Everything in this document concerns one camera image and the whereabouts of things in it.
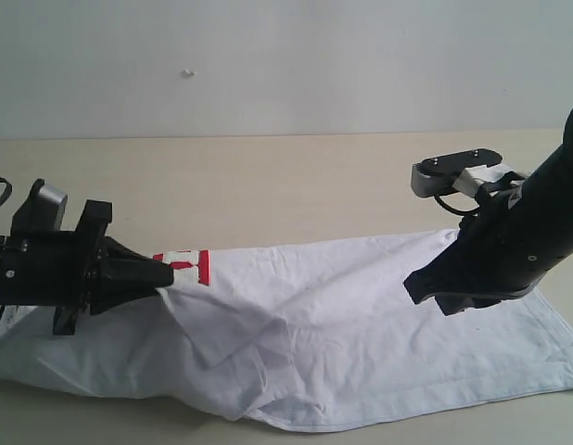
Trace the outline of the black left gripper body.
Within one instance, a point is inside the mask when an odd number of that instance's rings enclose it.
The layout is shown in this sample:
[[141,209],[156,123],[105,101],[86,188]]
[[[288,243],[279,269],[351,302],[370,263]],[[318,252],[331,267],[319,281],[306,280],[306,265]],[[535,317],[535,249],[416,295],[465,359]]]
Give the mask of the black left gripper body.
[[111,221],[111,203],[88,200],[73,231],[10,234],[3,254],[3,304],[53,307],[52,332],[73,335]]

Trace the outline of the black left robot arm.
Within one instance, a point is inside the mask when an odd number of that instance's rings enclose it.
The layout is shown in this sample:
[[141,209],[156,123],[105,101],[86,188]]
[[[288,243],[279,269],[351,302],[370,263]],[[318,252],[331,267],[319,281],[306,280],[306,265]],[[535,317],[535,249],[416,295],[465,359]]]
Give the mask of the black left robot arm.
[[98,315],[152,297],[173,283],[173,269],[106,234],[112,205],[86,201],[72,231],[24,230],[0,235],[0,306],[52,307],[52,332],[71,336],[79,315]]

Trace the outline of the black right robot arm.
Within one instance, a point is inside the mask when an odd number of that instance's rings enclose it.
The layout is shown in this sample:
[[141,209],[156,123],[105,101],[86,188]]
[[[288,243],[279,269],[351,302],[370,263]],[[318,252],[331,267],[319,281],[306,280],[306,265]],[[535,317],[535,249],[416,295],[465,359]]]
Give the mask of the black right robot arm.
[[446,315],[526,296],[573,254],[573,109],[560,146],[531,174],[486,148],[415,163],[411,188],[461,217],[459,233],[403,285]]

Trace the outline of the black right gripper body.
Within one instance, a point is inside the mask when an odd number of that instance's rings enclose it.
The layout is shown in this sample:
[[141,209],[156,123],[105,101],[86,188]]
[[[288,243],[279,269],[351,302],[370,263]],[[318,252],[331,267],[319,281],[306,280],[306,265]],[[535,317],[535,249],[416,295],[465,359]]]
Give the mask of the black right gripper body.
[[497,193],[450,248],[458,257],[457,291],[523,297],[560,262],[559,237],[558,184]]

